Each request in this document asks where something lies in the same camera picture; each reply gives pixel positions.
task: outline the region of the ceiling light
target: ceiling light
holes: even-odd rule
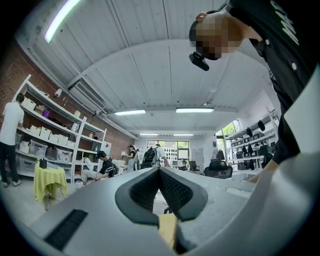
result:
[[[140,133],[140,135],[145,135],[145,136],[158,136],[156,133]]]
[[[125,116],[125,115],[136,115],[136,114],[145,114],[145,113],[146,111],[142,109],[142,110],[115,112],[114,114],[117,116]]]
[[[173,136],[193,136],[193,134],[174,134]]]
[[[191,108],[186,108],[186,107],[179,107],[176,109],[176,113],[211,113],[214,111],[213,107],[191,107]]]
[[[73,7],[75,7],[75,5],[78,2],[80,2],[80,0],[68,0],[62,6],[60,11],[57,13],[53,21],[51,22],[47,32],[45,33],[44,39],[46,40],[47,43],[50,43],[52,37],[54,36],[61,22],[64,20],[64,18],[68,15],[68,13],[72,10]]]

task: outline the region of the floor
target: floor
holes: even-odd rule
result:
[[[16,187],[11,183],[8,188],[4,188],[2,182],[0,182],[0,193],[13,217],[23,222],[27,227],[30,227],[46,210],[42,202],[37,202],[34,199],[33,178],[25,176],[21,176],[20,178],[21,184]],[[66,197],[72,195],[78,188],[81,188],[82,182],[76,182],[74,184],[67,183],[67,186],[68,194]],[[61,191],[58,190],[56,200],[50,200],[48,211],[62,200],[64,200],[64,197]],[[153,213],[157,215],[163,214],[167,207],[168,205],[166,203],[155,202],[153,205]]]

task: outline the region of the white ceiling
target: white ceiling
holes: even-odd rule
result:
[[[248,41],[236,53],[208,61],[207,72],[190,62],[191,23],[224,0],[82,0],[47,43],[44,35],[64,2],[45,1],[31,13],[16,35],[19,44],[63,89],[84,80],[100,102],[81,96],[77,87],[70,94],[92,111],[98,105],[133,134],[210,135],[239,118],[246,101],[266,83],[263,59]],[[213,113],[173,111],[207,101]],[[147,114],[112,114],[130,109]]]

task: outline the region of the brick wall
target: brick wall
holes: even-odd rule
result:
[[[4,107],[7,102],[11,102],[13,97],[15,96],[16,91],[21,86],[22,82],[26,79],[26,77],[31,74],[30,81],[33,85],[35,85],[39,90],[44,91],[50,94],[50,98],[52,99],[55,91],[58,89],[58,86],[53,83],[23,52],[16,41],[11,42],[5,54],[2,56],[0,62],[0,111],[1,113],[4,110]],[[87,122],[100,129],[107,128],[106,139],[105,141],[112,143],[110,155],[114,159],[121,158],[122,151],[128,151],[128,145],[134,144],[134,140],[127,135],[123,134],[119,130],[113,128],[107,123],[101,121],[99,118],[92,118],[92,114],[83,109],[80,105],[75,103],[72,99],[70,99],[66,94],[62,93],[59,98],[56,99],[56,103],[59,105],[63,105],[63,98],[66,97],[67,104],[65,105],[65,109],[74,113],[76,110],[81,112],[80,118],[84,116],[87,117]],[[72,122],[67,120],[66,118],[52,112],[51,117],[56,118],[61,123],[64,123],[67,127],[72,125]],[[3,123],[3,116],[0,117],[0,126]],[[54,129],[50,125],[46,125],[43,122],[33,118],[29,114],[25,113],[25,118],[23,121],[24,127],[30,127],[31,124],[35,126],[44,126],[48,129],[51,129],[53,133],[63,134],[62,131]],[[90,130],[84,129],[83,133],[86,136],[89,136]],[[92,143],[86,140],[80,141],[80,148],[90,150],[92,147]]]

